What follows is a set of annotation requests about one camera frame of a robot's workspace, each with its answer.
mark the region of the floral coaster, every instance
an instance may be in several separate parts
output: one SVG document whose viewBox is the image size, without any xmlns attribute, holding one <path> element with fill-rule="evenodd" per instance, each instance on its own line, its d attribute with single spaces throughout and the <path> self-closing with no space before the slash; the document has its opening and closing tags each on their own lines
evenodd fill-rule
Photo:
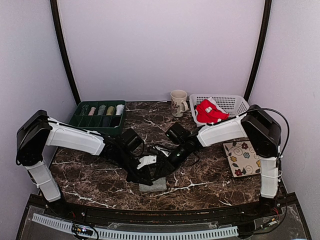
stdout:
<svg viewBox="0 0 320 240">
<path fill-rule="evenodd" d="M 260 174 L 260 160 L 250 141 L 234 141 L 223 144 L 234 178 Z"/>
</svg>

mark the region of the ceramic mug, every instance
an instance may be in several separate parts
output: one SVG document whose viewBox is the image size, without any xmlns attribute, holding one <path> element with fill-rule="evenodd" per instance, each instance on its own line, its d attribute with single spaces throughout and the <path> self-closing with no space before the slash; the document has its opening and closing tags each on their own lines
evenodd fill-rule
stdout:
<svg viewBox="0 0 320 240">
<path fill-rule="evenodd" d="M 171 92 L 171 112 L 174 117 L 180 118 L 189 109 L 186 102 L 188 94 L 182 90 Z"/>
</svg>

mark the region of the white basket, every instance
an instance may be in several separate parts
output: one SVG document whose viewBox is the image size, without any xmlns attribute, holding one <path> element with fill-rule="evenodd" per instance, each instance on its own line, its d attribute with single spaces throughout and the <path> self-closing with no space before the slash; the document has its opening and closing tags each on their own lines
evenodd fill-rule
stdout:
<svg viewBox="0 0 320 240">
<path fill-rule="evenodd" d="M 222 94 L 191 94 L 189 97 L 191 114 L 194 122 L 198 127 L 201 125 L 205 125 L 205 123 L 197 121 L 195 106 L 210 97 L 213 97 L 216 104 L 218 104 L 220 108 L 230 114 L 230 118 L 239 115 L 249 109 L 249 104 L 242 96 Z"/>
</svg>

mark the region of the green organizer tray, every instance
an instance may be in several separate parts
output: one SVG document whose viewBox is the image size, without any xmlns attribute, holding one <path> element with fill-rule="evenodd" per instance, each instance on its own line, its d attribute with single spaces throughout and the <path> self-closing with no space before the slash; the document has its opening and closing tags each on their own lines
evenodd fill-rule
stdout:
<svg viewBox="0 0 320 240">
<path fill-rule="evenodd" d="M 81 109 L 83 105 L 89 104 L 89 107 L 86 110 L 84 115 L 80 115 Z M 116 106 L 122 104 L 124 105 L 123 113 L 121 115 L 116 115 Z M 101 105 L 106 105 L 104 113 L 102 115 L 98 115 L 98 110 Z M 107 116 L 106 112 L 108 107 L 113 106 L 114 112 L 112 116 Z M 92 116 L 88 116 L 90 109 L 95 107 L 94 114 Z M 102 127 L 104 118 L 110 118 L 109 126 Z M 111 127 L 111 123 L 113 119 L 120 118 L 120 124 L 116 127 Z M 109 134 L 110 136 L 120 135 L 122 133 L 122 129 L 126 119 L 126 101 L 124 100 L 116 100 L 116 101 L 82 101 L 76 107 L 76 110 L 69 121 L 69 124 L 78 128 L 87 129 L 91 131 L 98 131 L 100 133 Z"/>
</svg>

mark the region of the black wall trim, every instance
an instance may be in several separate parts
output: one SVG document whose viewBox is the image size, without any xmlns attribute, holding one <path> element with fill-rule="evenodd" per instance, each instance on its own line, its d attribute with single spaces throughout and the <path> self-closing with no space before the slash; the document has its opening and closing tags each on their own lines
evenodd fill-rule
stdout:
<svg viewBox="0 0 320 240">
<path fill-rule="evenodd" d="M 75 79 L 74 79 L 74 75 L 73 75 L 72 70 L 71 70 L 68 54 L 67 54 L 64 35 L 63 35 L 63 32 L 62 32 L 62 28 L 61 28 L 61 22 L 60 22 L 60 17 L 59 17 L 59 10 L 58 10 L 57 0 L 50 0 L 50 4 L 51 4 L 52 18 L 53 18 L 56 38 L 58 40 L 58 44 L 59 44 L 59 48 L 60 48 L 60 54 L 61 54 L 61 57 L 62 57 L 65 73 L 66 73 L 66 76 L 68 78 L 69 85 L 70 85 L 70 88 L 71 88 L 75 103 L 78 105 L 81 102 L 81 100 L 80 100 L 79 92 L 78 92 L 78 89 L 77 89 L 77 86 L 76 86 L 76 82 L 75 82 Z"/>
<path fill-rule="evenodd" d="M 251 94 L 252 89 L 254 87 L 254 83 L 256 80 L 262 52 L 264 49 L 266 35 L 267 35 L 267 29 L 268 29 L 268 23 L 269 23 L 269 18 L 270 18 L 271 4 L 272 4 L 272 0 L 265 0 L 258 45 L 256 47 L 256 52 L 255 52 L 255 56 L 254 56 L 254 60 L 253 60 L 253 65 L 252 65 L 249 81 L 246 86 L 244 97 L 243 97 L 246 101 L 249 100 L 250 94 Z"/>
<path fill-rule="evenodd" d="M 285 196 L 280 194 L 277 198 L 280 207 L 283 208 L 287 205 L 295 204 L 300 216 L 306 239 L 311 240 L 310 231 L 304 218 L 303 211 L 296 196 L 296 193 L 288 193 Z M 57 217 L 50 208 L 46 208 L 46 200 L 42 196 L 31 194 L 26 204 L 16 240 L 20 240 L 26 223 L 26 217 L 31 206 L 41 208 L 45 214 Z M 185 225 L 196 223 L 210 223 L 218 222 L 219 225 L 232 224 L 243 229 L 245 226 L 253 223 L 257 218 L 256 215 L 242 215 L 242 212 L 252 213 L 256 209 L 258 202 L 251 202 L 236 206 L 206 208 L 198 210 L 182 210 L 182 211 L 142 211 L 142 210 L 122 210 L 110 209 L 105 207 L 94 207 L 87 205 L 79 205 L 68 203 L 68 207 L 77 216 L 76 220 L 87 224 L 108 226 L 110 223 L 125 223 L 125 224 L 138 224 L 138 225 Z"/>
</svg>

